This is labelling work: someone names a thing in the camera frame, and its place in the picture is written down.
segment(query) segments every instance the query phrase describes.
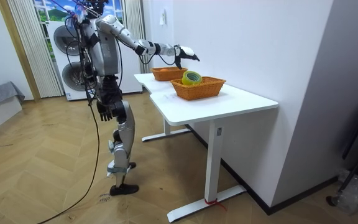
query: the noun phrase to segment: wire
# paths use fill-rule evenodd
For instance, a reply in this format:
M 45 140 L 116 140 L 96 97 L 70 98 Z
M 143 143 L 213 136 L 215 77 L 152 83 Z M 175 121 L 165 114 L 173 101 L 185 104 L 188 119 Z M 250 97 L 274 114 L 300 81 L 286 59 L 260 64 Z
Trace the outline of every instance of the wire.
M 80 34 L 78 33 L 78 29 L 75 29 L 75 32 L 76 32 L 76 34 L 77 34 L 77 37 L 81 38 L 81 37 L 80 37 Z M 78 49 L 81 49 L 81 42 L 80 42 L 80 41 L 78 41 Z M 93 70 L 92 55 L 89 53 L 89 50 L 88 50 L 88 49 L 85 49 L 85 51 L 86 51 L 86 55 L 88 56 L 88 59 L 89 59 L 89 61 L 90 61 L 90 63 L 91 63 L 91 69 Z M 94 87 L 96 87 L 96 77 L 94 76 L 93 78 L 94 78 L 94 81 L 95 81 Z M 97 88 L 95 88 L 94 91 L 93 91 L 92 86 L 89 85 L 89 83 L 88 83 L 88 77 L 85 77 L 85 75 L 84 75 L 84 83 L 86 83 L 85 92 L 88 92 L 88 88 L 89 88 L 89 90 L 90 90 L 90 91 L 92 92 L 92 94 L 93 94 L 93 99 L 95 99 L 95 98 L 96 98 Z
M 119 79 L 119 84 L 118 84 L 118 88 L 121 86 L 121 82 L 122 82 L 122 71 L 123 71 L 123 67 L 122 67 L 122 55 L 121 55 L 121 47 L 119 46 L 119 42 L 116 39 L 117 45 L 118 45 L 118 50 L 119 50 L 119 61 L 121 63 L 121 78 Z
M 135 50 L 135 48 L 133 48 L 133 47 L 127 45 L 125 42 L 123 42 L 123 41 L 121 40 L 121 38 L 119 38 L 118 36 L 116 36 L 116 35 L 113 34 L 113 33 L 111 33 L 111 34 L 112 34 L 113 36 L 115 36 L 122 44 L 124 44 L 125 46 L 127 46 L 128 48 L 130 48 L 130 49 L 132 49 L 132 50 Z
M 154 57 L 154 55 L 152 55 L 152 57 L 150 57 L 150 60 L 147 63 L 144 63 L 144 61 L 142 60 L 142 57 L 139 55 L 139 59 L 144 65 L 147 65 L 148 63 L 150 63 L 152 61 L 153 57 Z
M 71 33 L 71 31 L 69 30 L 69 28 L 67 27 L 67 20 L 70 19 L 70 18 L 71 18 L 71 19 L 74 19 L 72 16 L 66 18 L 66 20 L 65 20 L 66 30 L 68 31 L 68 33 L 69 33 L 72 37 L 76 38 L 76 37 Z
M 66 56 L 67 56 L 68 63 L 70 64 L 70 67 L 72 70 L 74 70 L 74 68 L 73 68 L 73 65 L 71 64 L 70 57 L 68 56 L 68 47 L 74 42 L 78 42 L 78 40 L 73 40 L 70 43 L 68 43 L 66 46 Z
M 66 46 L 66 55 L 67 55 L 68 63 L 69 63 L 70 66 L 71 66 L 71 69 L 73 69 L 73 65 L 71 64 L 70 58 L 69 58 L 69 56 L 68 56 L 68 54 L 67 54 L 67 53 L 68 53 L 68 47 L 69 47 L 72 43 L 74 43 L 74 42 L 76 42 L 76 41 L 77 41 L 77 40 L 73 40 L 73 41 L 71 41 L 71 42 Z M 90 86 L 88 86 L 87 83 L 86 83 L 86 84 L 85 84 L 86 97 L 87 97 L 87 99 L 88 99 L 88 106 L 89 106 L 89 108 L 91 109 L 91 112 L 92 112 L 93 121 L 94 121 L 94 124 L 95 124 L 95 126 L 96 126 L 96 135 L 97 135 L 97 137 L 98 137 L 98 153 L 96 154 L 96 162 L 95 162 L 95 165 L 94 165 L 94 171 L 93 171 L 93 175 L 92 175 L 92 181 L 91 181 L 91 183 L 90 183 L 90 185 L 89 185 L 87 191 L 85 192 L 84 196 L 82 196 L 82 198 L 80 198 L 76 203 L 74 203 L 72 206 L 68 207 L 66 210 L 64 210 L 64 211 L 62 211 L 62 212 L 56 214 L 56 215 L 53 216 L 53 217 L 48 218 L 47 220 L 44 220 L 44 221 L 42 221 L 42 222 L 39 222 L 38 224 L 43 224 L 43 223 L 49 222 L 50 220 L 53 220 L 54 218 L 59 217 L 60 215 L 62 215 L 62 214 L 64 214 L 65 212 L 67 212 L 69 209 L 73 208 L 75 205 L 77 205 L 78 203 L 80 203 L 80 202 L 87 196 L 87 194 L 89 193 L 89 191 L 91 190 L 91 187 L 92 187 L 92 185 L 93 185 L 94 177 L 95 177 L 95 175 L 96 175 L 96 170 L 97 170 L 97 168 L 98 168 L 98 162 L 99 162 L 100 135 L 99 135 L 98 122 L 96 121 L 96 117 L 95 117 L 95 115 L 94 115 L 94 111 L 93 111 L 93 108 L 92 108 L 92 101 L 93 101 L 93 99 L 95 98 L 95 94 L 94 94 L 94 97 L 93 97 L 93 98 L 90 98 L 90 97 L 89 97 L 89 93 L 88 93 L 88 88 L 89 88 L 89 87 L 90 87 Z
M 50 220 L 53 220 L 54 218 L 60 216 L 61 214 L 67 212 L 69 209 L 73 208 L 75 205 L 77 205 L 80 201 L 82 201 L 86 196 L 87 194 L 89 193 L 89 191 L 91 190 L 91 187 L 92 187 L 92 184 L 93 184 L 93 181 L 94 181 L 94 177 L 95 177 L 95 174 L 96 174 L 96 169 L 98 168 L 98 161 L 99 161 L 99 152 L 100 152 L 100 136 L 99 136 L 99 126 L 98 126 L 98 122 L 96 121 L 96 117 L 94 115 L 94 112 L 93 112 L 93 108 L 92 108 L 92 104 L 91 102 L 92 101 L 89 101 L 89 104 L 88 106 L 91 108 L 91 112 L 92 112 L 92 117 L 93 117 L 93 121 L 94 121 L 94 124 L 96 126 L 96 134 L 98 135 L 98 153 L 96 155 L 96 162 L 95 162 L 95 165 L 94 165 L 94 171 L 93 171 L 93 176 L 92 176 L 92 181 L 91 181 L 91 184 L 89 185 L 87 191 L 85 192 L 84 196 L 82 196 L 82 198 L 80 198 L 77 202 L 75 202 L 72 206 L 68 207 L 66 210 L 60 212 L 59 214 L 53 216 L 53 217 L 50 217 L 48 218 L 47 220 L 44 220 L 42 222 L 39 222 L 38 224 L 43 224 L 43 223 L 46 223 Z
M 162 60 L 164 63 L 166 63 L 167 65 L 173 65 L 173 64 L 175 63 L 175 60 L 174 60 L 172 63 L 168 63 L 168 62 L 166 62 L 166 61 L 164 60 L 164 58 L 161 57 L 161 55 L 158 55 L 158 56 L 160 56 L 161 60 Z

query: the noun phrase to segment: wicker basket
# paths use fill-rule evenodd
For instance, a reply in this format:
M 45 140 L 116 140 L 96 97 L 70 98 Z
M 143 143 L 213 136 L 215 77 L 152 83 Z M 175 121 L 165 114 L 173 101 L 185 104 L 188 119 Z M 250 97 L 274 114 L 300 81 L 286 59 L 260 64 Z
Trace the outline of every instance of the wicker basket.
M 181 79 L 171 80 L 177 95 L 185 100 L 217 96 L 225 82 L 226 80 L 212 77 L 203 77 L 203 81 L 195 85 L 184 85 L 181 83 Z
M 167 71 L 161 71 L 163 68 L 152 68 L 151 71 L 154 75 L 154 78 L 158 81 L 170 81 L 178 78 L 182 78 L 183 73 L 187 71 L 187 68 L 176 68 L 176 67 L 167 67 L 164 68 Z

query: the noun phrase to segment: desk foot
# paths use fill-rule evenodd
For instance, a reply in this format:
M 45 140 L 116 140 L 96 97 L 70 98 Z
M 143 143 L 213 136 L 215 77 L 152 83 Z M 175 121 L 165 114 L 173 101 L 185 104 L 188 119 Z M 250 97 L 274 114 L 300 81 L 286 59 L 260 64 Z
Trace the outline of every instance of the desk foot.
M 145 141 L 150 141 L 150 140 L 162 139 L 162 138 L 166 138 L 169 136 L 174 136 L 177 134 L 182 134 L 182 133 L 187 133 L 187 132 L 190 132 L 190 129 L 185 128 L 185 129 L 181 129 L 181 130 L 177 130 L 177 131 L 171 131 L 169 134 L 165 134 L 165 133 L 154 134 L 152 136 L 142 137 L 142 141 L 145 142 Z
M 246 189 L 243 188 L 241 185 L 237 185 L 235 187 L 232 187 L 230 189 L 224 190 L 220 193 L 218 193 L 218 202 L 221 202 L 225 199 L 231 198 L 237 194 L 241 194 L 243 192 L 246 192 Z M 178 220 L 179 218 L 183 218 L 187 215 L 190 215 L 192 213 L 195 213 L 201 209 L 204 209 L 206 207 L 209 207 L 211 205 L 207 205 L 204 201 L 204 199 L 198 200 L 196 202 L 190 203 L 188 205 L 185 205 L 183 207 L 177 208 L 175 210 L 172 210 L 167 214 L 168 221 L 171 223 L 175 220 Z

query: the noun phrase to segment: tape roll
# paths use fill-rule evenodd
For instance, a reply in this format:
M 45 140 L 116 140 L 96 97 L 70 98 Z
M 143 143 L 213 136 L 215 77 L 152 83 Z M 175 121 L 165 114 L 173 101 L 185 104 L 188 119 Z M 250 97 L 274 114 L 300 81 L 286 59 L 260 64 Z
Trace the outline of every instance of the tape roll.
M 184 85 L 194 85 L 199 84 L 203 81 L 203 77 L 193 71 L 185 71 L 181 79 L 182 84 Z

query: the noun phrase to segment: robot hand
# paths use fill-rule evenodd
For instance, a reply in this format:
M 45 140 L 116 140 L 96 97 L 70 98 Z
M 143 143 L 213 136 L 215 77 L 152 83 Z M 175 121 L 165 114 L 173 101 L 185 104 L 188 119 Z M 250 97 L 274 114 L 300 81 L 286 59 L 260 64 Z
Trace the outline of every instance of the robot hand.
M 194 51 L 189 47 L 183 47 L 179 45 L 175 45 L 175 65 L 181 69 L 180 59 L 186 58 L 186 59 L 192 59 L 200 61 L 197 57 L 197 55 L 194 54 Z
M 102 105 L 99 101 L 96 102 L 96 106 L 98 108 L 101 121 L 109 121 L 112 119 L 111 110 L 107 106 Z

